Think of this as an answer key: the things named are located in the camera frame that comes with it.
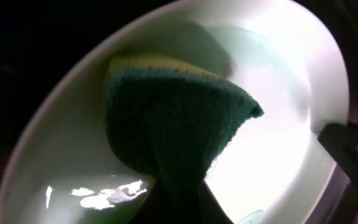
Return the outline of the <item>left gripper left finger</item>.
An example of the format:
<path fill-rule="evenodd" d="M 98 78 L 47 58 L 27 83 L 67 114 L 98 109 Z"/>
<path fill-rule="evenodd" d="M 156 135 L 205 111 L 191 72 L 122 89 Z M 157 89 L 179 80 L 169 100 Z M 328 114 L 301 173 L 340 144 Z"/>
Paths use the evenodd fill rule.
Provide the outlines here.
<path fill-rule="evenodd" d="M 170 197 L 167 195 L 161 181 L 156 181 L 137 211 L 126 224 L 174 224 Z"/>

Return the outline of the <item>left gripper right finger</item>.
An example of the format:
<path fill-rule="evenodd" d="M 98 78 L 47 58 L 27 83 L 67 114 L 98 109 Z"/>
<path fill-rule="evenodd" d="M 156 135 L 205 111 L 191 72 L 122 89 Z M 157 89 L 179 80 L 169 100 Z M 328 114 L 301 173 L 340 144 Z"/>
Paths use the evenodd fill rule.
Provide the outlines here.
<path fill-rule="evenodd" d="M 198 198 L 203 224 L 233 224 L 224 213 L 205 180 L 200 184 Z"/>

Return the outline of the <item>green sponge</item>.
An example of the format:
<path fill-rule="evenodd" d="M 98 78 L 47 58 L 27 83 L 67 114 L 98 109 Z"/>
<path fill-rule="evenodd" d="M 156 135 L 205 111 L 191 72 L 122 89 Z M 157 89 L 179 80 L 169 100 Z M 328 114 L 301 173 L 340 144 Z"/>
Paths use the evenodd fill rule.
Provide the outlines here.
<path fill-rule="evenodd" d="M 161 55 L 117 55 L 103 90 L 114 154 L 161 181 L 172 198 L 194 194 L 237 130 L 263 109 L 229 80 Z"/>

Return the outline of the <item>light green plate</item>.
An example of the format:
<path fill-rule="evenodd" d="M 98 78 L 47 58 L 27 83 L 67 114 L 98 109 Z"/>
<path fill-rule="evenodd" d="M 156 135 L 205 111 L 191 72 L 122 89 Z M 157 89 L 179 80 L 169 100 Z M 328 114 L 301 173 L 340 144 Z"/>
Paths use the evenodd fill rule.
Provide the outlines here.
<path fill-rule="evenodd" d="M 140 207 L 154 182 L 112 153 L 100 115 L 109 59 L 127 47 L 220 74 L 260 103 L 205 179 L 233 223 L 307 221 L 336 166 L 318 134 L 348 118 L 334 37 L 293 1 L 176 1 L 110 35 L 49 94 L 8 163 L 0 223 L 124 223 Z"/>

